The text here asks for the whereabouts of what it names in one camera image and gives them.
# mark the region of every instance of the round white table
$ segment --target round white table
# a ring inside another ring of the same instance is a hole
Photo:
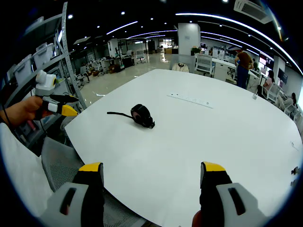
[[[169,93],[210,102],[213,108]],[[301,164],[303,148],[295,123],[252,96],[213,78],[153,70],[95,102],[65,129],[84,163],[104,163],[105,188],[157,225],[191,226],[200,210],[202,161],[222,165],[271,216],[291,191],[291,170]],[[149,109],[153,129],[107,115],[130,114],[136,104]]]

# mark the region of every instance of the black cable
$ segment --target black cable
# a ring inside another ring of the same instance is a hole
[[[8,120],[9,128],[12,129],[12,128],[13,128],[13,125],[11,124],[11,122],[10,122],[10,120],[9,120],[8,114],[6,113],[6,110],[5,110],[5,107],[4,107],[3,103],[2,103],[2,101],[1,101],[1,106],[2,106],[3,112],[4,112],[4,114],[5,114],[5,117],[6,117],[6,119]]]
[[[43,127],[43,125],[42,125],[41,119],[39,119],[39,122],[40,122],[41,128],[43,129],[43,131],[44,131],[44,132],[46,133],[46,135],[47,135],[47,132],[46,132],[46,130],[44,129],[44,127]]]
[[[128,115],[126,115],[126,114],[124,114],[124,113],[108,112],[107,114],[117,114],[117,115],[122,115],[122,116],[125,116],[125,117],[129,117],[129,118],[133,118],[133,117],[128,116]]]

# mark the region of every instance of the tile floor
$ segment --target tile floor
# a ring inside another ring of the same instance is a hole
[[[128,67],[118,73],[107,73],[104,75],[100,74],[98,77],[90,76],[90,83],[87,83],[86,80],[84,80],[84,86],[80,92],[87,107],[109,92],[148,71],[154,69],[168,70],[171,54],[148,54],[147,59],[147,63],[135,63],[134,66]]]

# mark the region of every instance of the black tape measure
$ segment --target black tape measure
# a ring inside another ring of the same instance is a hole
[[[117,113],[117,112],[108,112],[107,114],[118,114],[118,115],[132,118],[134,120],[134,122],[136,122],[146,128],[152,129],[155,126],[155,122],[152,120],[150,112],[142,104],[137,104],[131,109],[132,116],[128,116],[124,113]]]

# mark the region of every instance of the storage bin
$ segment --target storage bin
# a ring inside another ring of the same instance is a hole
[[[32,55],[28,55],[23,59],[14,69],[14,74],[18,83],[18,86],[22,84],[27,77],[32,74]]]
[[[49,62],[53,56],[53,44],[48,44],[33,54],[37,69],[41,68],[45,63]]]

